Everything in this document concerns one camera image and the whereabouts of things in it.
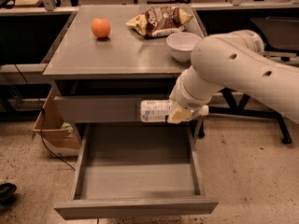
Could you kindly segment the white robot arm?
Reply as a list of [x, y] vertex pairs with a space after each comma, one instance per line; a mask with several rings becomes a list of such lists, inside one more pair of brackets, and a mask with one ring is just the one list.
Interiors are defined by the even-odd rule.
[[170, 94], [170, 123], [195, 119], [211, 97], [228, 88], [241, 91], [299, 122], [299, 68], [274, 62], [260, 52], [263, 41], [249, 30], [210, 35], [193, 48], [191, 66]]

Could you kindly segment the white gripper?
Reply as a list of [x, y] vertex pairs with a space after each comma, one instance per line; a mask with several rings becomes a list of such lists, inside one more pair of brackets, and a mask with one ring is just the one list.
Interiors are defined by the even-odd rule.
[[167, 118], [168, 123], [179, 124], [192, 119], [191, 110], [207, 105], [212, 96], [223, 86], [207, 82], [193, 68], [188, 68], [178, 77], [169, 100], [175, 101]]

